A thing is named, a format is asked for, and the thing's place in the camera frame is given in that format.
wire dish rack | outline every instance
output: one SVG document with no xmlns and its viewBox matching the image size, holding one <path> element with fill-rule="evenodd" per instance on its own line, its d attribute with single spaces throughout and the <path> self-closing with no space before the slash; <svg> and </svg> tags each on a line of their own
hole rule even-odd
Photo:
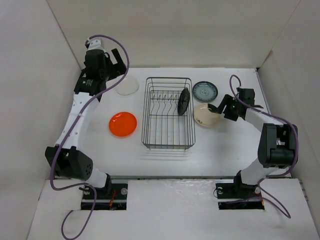
<svg viewBox="0 0 320 240">
<path fill-rule="evenodd" d="M 192 92 L 185 77 L 149 77 L 146 79 L 142 122 L 142 143 L 148 149 L 189 149 L 196 142 L 192 116 L 192 96 L 187 110 L 178 115 L 178 101 L 183 89 Z"/>
</svg>

rack wire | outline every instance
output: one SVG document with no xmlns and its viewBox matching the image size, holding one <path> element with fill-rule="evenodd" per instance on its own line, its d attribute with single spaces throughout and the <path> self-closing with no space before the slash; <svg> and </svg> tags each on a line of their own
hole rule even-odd
<svg viewBox="0 0 320 240">
<path fill-rule="evenodd" d="M 178 101 L 183 89 L 191 94 L 192 82 L 185 77 L 146 79 L 142 122 L 142 143 L 149 149 L 189 149 L 196 142 L 193 98 L 182 116 Z"/>
</svg>

red plate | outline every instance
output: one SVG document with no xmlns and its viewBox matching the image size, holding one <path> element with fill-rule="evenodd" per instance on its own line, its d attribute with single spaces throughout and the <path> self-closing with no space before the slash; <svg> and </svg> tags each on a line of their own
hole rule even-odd
<svg viewBox="0 0 320 240">
<path fill-rule="evenodd" d="M 126 137 L 132 134 L 137 128 L 136 117 L 126 111 L 118 112 L 109 122 L 111 133 L 118 137 Z"/>
</svg>

white floor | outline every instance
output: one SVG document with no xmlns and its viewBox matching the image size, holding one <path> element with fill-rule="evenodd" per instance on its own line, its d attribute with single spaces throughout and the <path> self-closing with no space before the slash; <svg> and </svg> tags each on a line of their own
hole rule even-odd
<svg viewBox="0 0 320 240">
<path fill-rule="evenodd" d="M 56 180 L 57 187 L 75 183 Z M 289 210 L 287 219 L 268 202 L 265 210 L 219 210 L 214 180 L 133 180 L 127 210 L 95 211 L 81 240 L 319 240 L 297 179 L 267 179 L 261 186 Z M 69 210 L 65 234 L 82 228 L 89 211 L 79 210 L 76 187 L 42 190 L 28 240 L 60 240 L 61 223 Z"/>
<path fill-rule="evenodd" d="M 114 89 L 102 96 L 89 124 L 84 153 L 102 172 L 114 176 L 203 177 L 234 176 L 257 158 L 260 133 L 241 118 L 237 122 L 222 118 L 219 125 L 207 129 L 195 124 L 195 145 L 180 152 L 149 150 L 142 144 L 145 84 L 148 77 L 186 77 L 192 85 L 209 81 L 218 88 L 212 104 L 218 106 L 225 94 L 231 95 L 229 78 L 236 74 L 243 88 L 255 90 L 255 102 L 265 110 L 255 69 L 233 68 L 132 68 L 130 76 L 139 81 L 138 92 L 121 96 Z M 194 99 L 194 107 L 200 103 Z M 108 128 L 118 112 L 130 112 L 137 118 L 136 131 L 129 137 L 116 138 Z"/>
</svg>

purple cable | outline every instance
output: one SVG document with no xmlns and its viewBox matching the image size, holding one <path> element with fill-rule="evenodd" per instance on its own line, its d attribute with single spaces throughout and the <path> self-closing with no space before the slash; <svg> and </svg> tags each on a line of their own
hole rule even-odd
<svg viewBox="0 0 320 240">
<path fill-rule="evenodd" d="M 80 119 L 80 117 L 81 117 L 81 114 L 84 112 L 84 110 L 86 109 L 86 107 L 87 107 L 94 99 L 100 97 L 102 94 L 108 92 L 109 90 L 111 90 L 111 89 L 113 89 L 115 86 L 117 86 L 117 85 L 127 76 L 128 71 L 129 71 L 129 67 L 130 67 L 129 56 L 128 56 L 128 53 L 127 53 L 125 47 L 124 47 L 120 42 L 118 42 L 116 39 L 114 39 L 114 38 L 112 38 L 112 37 L 110 37 L 110 36 L 106 36 L 106 35 L 102 35 L 102 34 L 93 35 L 93 36 L 89 37 L 87 41 L 85 41 L 85 45 L 86 45 L 86 46 L 88 45 L 89 40 L 91 40 L 91 39 L 93 39 L 93 38 L 98 38 L 98 37 L 109 39 L 109 40 L 115 42 L 116 44 L 118 44 L 118 45 L 122 48 L 122 50 L 123 50 L 123 52 L 124 52 L 124 54 L 125 54 L 125 57 L 126 57 L 127 67 L 126 67 L 126 71 L 125 71 L 124 75 L 121 77 L 121 79 L 120 79 L 119 81 L 117 81 L 115 84 L 113 84 L 112 86 L 108 87 L 107 89 L 99 92 L 97 95 L 93 96 L 92 98 L 89 99 L 89 101 L 87 101 L 87 102 L 85 103 L 85 105 L 81 108 L 78 116 L 77 116 L 76 119 L 74 120 L 73 124 L 71 125 L 70 129 L 69 129 L 69 130 L 67 131 L 67 133 L 65 134 L 65 137 L 64 137 L 63 140 L 61 141 L 61 144 L 59 145 L 59 147 L 58 147 L 58 149 L 57 149 L 57 151 L 56 151 L 56 153 L 55 153 L 55 155 L 54 155 L 54 158 L 53 158 L 53 161 L 52 161 L 52 165 L 51 165 L 51 170 L 50 170 L 50 185 L 51 185 L 51 187 L 52 187 L 53 190 L 55 190 L 55 191 L 62 191 L 62 190 L 70 189 L 70 188 L 73 188 L 73 187 L 86 185 L 86 186 L 90 187 L 90 188 L 93 190 L 93 192 L 94 192 L 94 199 L 93 199 L 92 208 L 91 208 L 91 210 L 90 210 L 90 213 L 89 213 L 89 215 L 88 215 L 88 217 L 87 217 L 87 219 L 86 219 L 86 221 L 85 221 L 85 223 L 84 223 L 81 231 L 79 232 L 79 234 L 78 234 L 77 236 L 73 237 L 73 238 L 68 238 L 68 237 L 65 235 L 65 233 L 64 233 L 64 225 L 65 225 L 65 222 L 66 222 L 68 216 L 73 212 L 73 210 L 71 210 L 71 211 L 65 216 L 65 218 L 64 218 L 64 220 L 63 220 L 63 222 L 62 222 L 62 225 L 61 225 L 61 234 L 62 234 L 63 238 L 66 239 L 66 240 L 75 240 L 75 239 L 77 239 L 77 238 L 83 233 L 83 231 L 85 230 L 85 228 L 86 228 L 86 226 L 87 226 L 87 224 L 88 224 L 88 222 L 89 222 L 89 219 L 90 219 L 90 217 L 91 217 L 91 215 L 92 215 L 92 213 L 93 213 L 93 211 L 94 211 L 94 209 L 95 209 L 96 200 L 97 200 L 97 191 L 96 191 L 96 189 L 95 189 L 92 185 L 90 185 L 90 184 L 88 184 L 88 183 L 86 183 L 86 182 L 76 183 L 76 184 L 72 184 L 72 185 L 65 186 L 65 187 L 60 187 L 60 188 L 55 187 L 55 185 L 54 185 L 55 167 L 56 167 L 56 163 L 57 163 L 57 159 L 58 159 L 59 153 L 60 153 L 63 145 L 65 144 L 66 140 L 68 139 L 69 135 L 71 134 L 72 130 L 73 130 L 74 127 L 76 126 L 77 122 L 79 121 L 79 119 Z"/>
<path fill-rule="evenodd" d="M 286 176 L 287 174 L 290 174 L 292 172 L 292 170 L 294 169 L 294 167 L 296 166 L 297 164 L 297 161 L 298 161 L 298 154 L 299 154 L 299 140 L 298 140 L 298 133 L 295 129 L 295 127 L 293 126 L 293 124 L 291 122 L 289 122 L 288 120 L 282 118 L 282 117 L 279 117 L 279 116 L 275 116 L 275 115 L 272 115 L 272 114 L 269 114 L 267 112 L 264 112 L 264 111 L 260 111 L 248 104 L 246 104 L 245 102 L 241 101 L 239 99 L 239 97 L 237 96 L 236 92 L 234 91 L 233 87 L 232 87 L 232 78 L 235 77 L 238 81 L 239 81 L 239 84 L 240 84 L 240 87 L 241 87 L 241 80 L 240 78 L 237 76 L 237 75 L 231 75 L 230 79 L 229 79 L 229 85 L 230 85 L 230 89 L 231 89 L 231 92 L 233 93 L 234 95 L 234 98 L 239 102 L 241 103 L 242 105 L 246 106 L 247 108 L 249 109 L 252 109 L 258 113 L 261 113 L 263 115 L 266 115 L 268 117 L 271 117 L 271 118 L 274 118 L 274 119 L 277 119 L 283 123 L 286 123 L 290 126 L 290 128 L 292 129 L 293 131 L 293 134 L 294 134 L 294 139 L 295 139 L 295 153 L 294 153 L 294 157 L 293 157 L 293 162 L 292 162 L 292 165 L 291 167 L 289 167 L 289 169 L 285 172 L 285 173 L 282 173 L 282 174 L 279 174 L 279 175 L 270 175 L 270 176 L 266 176 L 267 178 L 281 178 L 281 177 L 284 177 Z M 267 192 L 266 190 L 264 190 L 260 184 L 261 182 L 264 180 L 265 178 L 262 178 L 258 181 L 257 185 L 258 187 L 260 188 L 261 191 L 263 191 L 265 194 L 269 195 L 271 198 L 273 198 L 283 209 L 280 209 L 280 207 L 278 207 L 274 202 L 270 201 L 269 199 L 265 198 L 265 197 L 262 197 L 262 196 L 255 196 L 255 197 L 250 197 L 250 198 L 247 198 L 247 199 L 240 199 L 240 200 L 236 200 L 236 201 L 229 201 L 228 203 L 230 204 L 235 204 L 235 203 L 241 203 L 241 202 L 246 202 L 248 200 L 253 200 L 253 199 L 264 199 L 266 201 L 268 201 L 269 203 L 271 203 L 275 208 L 277 208 L 281 213 L 283 213 L 283 215 L 285 215 L 288 219 L 291 219 L 291 215 L 289 213 L 289 211 L 286 209 L 286 207 L 273 195 L 271 195 L 269 192 Z"/>
</svg>

